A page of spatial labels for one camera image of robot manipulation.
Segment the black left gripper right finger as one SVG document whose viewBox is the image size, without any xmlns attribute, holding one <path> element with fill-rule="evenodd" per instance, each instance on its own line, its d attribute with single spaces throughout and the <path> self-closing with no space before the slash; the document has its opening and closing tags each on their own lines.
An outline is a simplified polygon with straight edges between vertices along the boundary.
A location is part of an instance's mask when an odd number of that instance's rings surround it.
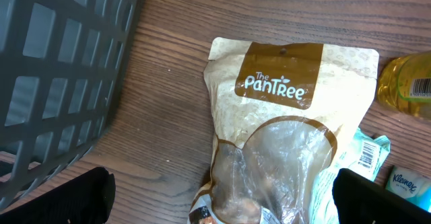
<svg viewBox="0 0 431 224">
<path fill-rule="evenodd" d="M 347 168 L 333 183 L 340 224 L 430 224 L 430 213 Z"/>
</svg>

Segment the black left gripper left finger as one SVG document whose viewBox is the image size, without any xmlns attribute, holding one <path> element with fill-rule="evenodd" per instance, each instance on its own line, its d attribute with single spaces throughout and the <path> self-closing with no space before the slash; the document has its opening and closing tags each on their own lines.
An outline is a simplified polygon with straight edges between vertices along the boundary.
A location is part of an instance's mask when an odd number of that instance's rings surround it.
<svg viewBox="0 0 431 224">
<path fill-rule="evenodd" d="M 1 215 L 1 224 L 103 224 L 114 204 L 114 175 L 94 169 Z"/>
</svg>

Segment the teal snack packet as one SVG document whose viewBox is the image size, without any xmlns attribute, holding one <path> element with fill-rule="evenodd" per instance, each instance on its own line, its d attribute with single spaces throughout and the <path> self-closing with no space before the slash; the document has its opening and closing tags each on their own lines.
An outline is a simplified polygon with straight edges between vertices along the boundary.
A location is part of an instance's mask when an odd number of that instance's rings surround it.
<svg viewBox="0 0 431 224">
<path fill-rule="evenodd" d="M 373 139 L 358 129 L 341 155 L 335 157 L 331 166 L 316 177 L 308 212 L 309 223 L 338 224 L 332 189 L 340 169 L 347 168 L 373 182 L 390 153 L 390 146 L 388 137 L 383 135 Z"/>
</svg>

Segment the teal Kleenex tissue pack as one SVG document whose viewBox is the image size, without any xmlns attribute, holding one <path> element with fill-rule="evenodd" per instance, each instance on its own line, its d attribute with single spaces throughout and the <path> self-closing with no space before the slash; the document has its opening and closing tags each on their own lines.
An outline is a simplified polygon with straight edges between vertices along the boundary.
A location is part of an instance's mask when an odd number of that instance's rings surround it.
<svg viewBox="0 0 431 224">
<path fill-rule="evenodd" d="M 394 166 L 385 188 L 430 212 L 430 178 L 413 170 Z"/>
</svg>

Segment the PanTree beige snack pouch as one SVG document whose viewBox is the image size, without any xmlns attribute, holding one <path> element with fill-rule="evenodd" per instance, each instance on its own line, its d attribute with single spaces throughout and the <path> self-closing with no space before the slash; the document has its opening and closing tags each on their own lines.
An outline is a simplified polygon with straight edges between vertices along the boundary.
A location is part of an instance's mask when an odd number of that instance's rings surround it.
<svg viewBox="0 0 431 224">
<path fill-rule="evenodd" d="M 308 223 L 318 176 L 374 99 L 378 62 L 369 48 L 215 38 L 204 70 L 210 180 L 188 222 Z"/>
</svg>

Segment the yellow Vim drink bottle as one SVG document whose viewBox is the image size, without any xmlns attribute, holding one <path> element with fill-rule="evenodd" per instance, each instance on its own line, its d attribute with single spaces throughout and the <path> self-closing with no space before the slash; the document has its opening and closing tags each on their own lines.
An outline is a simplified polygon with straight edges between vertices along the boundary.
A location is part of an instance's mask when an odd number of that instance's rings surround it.
<svg viewBox="0 0 431 224">
<path fill-rule="evenodd" d="M 430 52 L 392 60 L 378 80 L 382 105 L 418 118 L 430 119 Z"/>
</svg>

